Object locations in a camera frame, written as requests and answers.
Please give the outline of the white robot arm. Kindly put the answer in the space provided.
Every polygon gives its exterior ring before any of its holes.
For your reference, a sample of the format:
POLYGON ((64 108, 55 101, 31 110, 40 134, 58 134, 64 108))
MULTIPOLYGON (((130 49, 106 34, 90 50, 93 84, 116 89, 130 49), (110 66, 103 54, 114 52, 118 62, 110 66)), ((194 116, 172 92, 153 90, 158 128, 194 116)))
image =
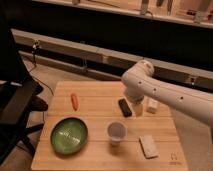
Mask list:
POLYGON ((147 60, 124 72, 121 81, 129 102, 138 104, 148 96, 213 127, 213 94, 159 81, 153 74, 154 66, 147 60))

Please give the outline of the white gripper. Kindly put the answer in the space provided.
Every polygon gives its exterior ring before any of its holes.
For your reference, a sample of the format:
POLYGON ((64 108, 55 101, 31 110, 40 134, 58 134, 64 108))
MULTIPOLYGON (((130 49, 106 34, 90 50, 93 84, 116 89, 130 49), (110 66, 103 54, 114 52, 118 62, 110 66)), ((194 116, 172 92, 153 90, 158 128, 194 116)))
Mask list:
POLYGON ((144 94, 137 89, 127 88, 125 90, 125 96, 129 102, 131 102, 132 109, 137 117, 143 115, 143 104, 141 103, 144 99, 144 94))

